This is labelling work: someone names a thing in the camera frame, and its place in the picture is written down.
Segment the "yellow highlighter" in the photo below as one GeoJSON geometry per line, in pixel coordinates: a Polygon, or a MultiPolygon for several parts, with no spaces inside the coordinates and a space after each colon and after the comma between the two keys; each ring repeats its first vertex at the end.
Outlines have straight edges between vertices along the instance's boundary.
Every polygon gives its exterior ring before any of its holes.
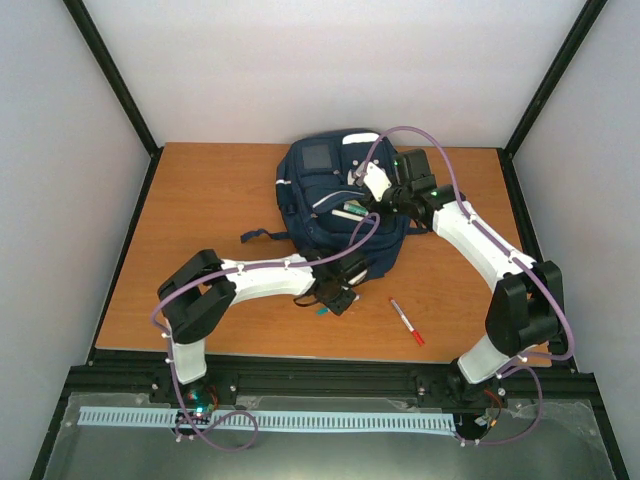
{"type": "Polygon", "coordinates": [[[360,222],[362,220],[365,220],[365,217],[363,217],[363,216],[356,215],[356,214],[353,214],[353,213],[350,213],[350,212],[346,212],[346,211],[343,211],[343,210],[333,209],[331,211],[331,214],[333,216],[336,216],[336,217],[339,217],[339,218],[343,218],[343,219],[347,219],[347,220],[350,220],[350,221],[353,221],[353,222],[360,222]]]}

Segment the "navy blue backpack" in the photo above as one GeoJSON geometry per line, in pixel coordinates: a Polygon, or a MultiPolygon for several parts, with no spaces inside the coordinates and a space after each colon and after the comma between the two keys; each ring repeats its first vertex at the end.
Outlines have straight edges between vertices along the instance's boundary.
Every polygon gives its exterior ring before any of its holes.
{"type": "Polygon", "coordinates": [[[368,278],[383,277],[396,263],[405,238],[431,231],[403,215],[381,215],[368,208],[369,192],[354,178],[365,162],[395,175],[398,152],[375,131],[353,128],[319,133],[294,142],[276,169],[276,203],[285,229],[272,240],[290,240],[299,252],[347,249],[362,241],[359,252],[369,262],[368,278]],[[357,202],[369,212],[353,222],[333,216],[345,202],[357,202]]]}

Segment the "green white glue stick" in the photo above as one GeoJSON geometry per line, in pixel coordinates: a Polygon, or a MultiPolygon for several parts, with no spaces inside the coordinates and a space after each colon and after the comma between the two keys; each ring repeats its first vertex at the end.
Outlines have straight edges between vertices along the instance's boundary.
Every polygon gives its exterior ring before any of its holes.
{"type": "Polygon", "coordinates": [[[348,213],[359,216],[366,216],[369,214],[368,210],[357,202],[345,202],[343,204],[343,209],[348,213]]]}

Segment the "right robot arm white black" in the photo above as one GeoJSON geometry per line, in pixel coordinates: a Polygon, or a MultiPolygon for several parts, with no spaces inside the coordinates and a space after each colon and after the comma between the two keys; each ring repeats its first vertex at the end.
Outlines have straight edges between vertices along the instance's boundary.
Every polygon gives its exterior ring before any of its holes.
{"type": "Polygon", "coordinates": [[[561,273],[553,262],[539,263],[498,235],[454,185],[438,185],[423,150],[395,155],[393,167],[393,177],[372,162],[356,170],[369,192],[369,210],[404,215],[430,229],[477,270],[492,292],[484,336],[447,375],[450,398],[469,404],[514,361],[524,361],[560,334],[561,273]]]}

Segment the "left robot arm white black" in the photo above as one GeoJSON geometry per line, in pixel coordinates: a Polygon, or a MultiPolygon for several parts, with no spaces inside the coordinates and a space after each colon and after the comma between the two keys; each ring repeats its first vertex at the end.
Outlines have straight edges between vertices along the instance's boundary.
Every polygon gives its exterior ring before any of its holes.
{"type": "Polygon", "coordinates": [[[201,400],[208,390],[205,339],[230,307],[241,302],[289,295],[309,297],[336,314],[353,303],[353,288],[368,274],[364,254],[343,255],[307,250],[265,261],[221,259],[214,250],[198,252],[158,288],[169,338],[169,363],[174,366],[172,388],[186,402],[201,400]]]}

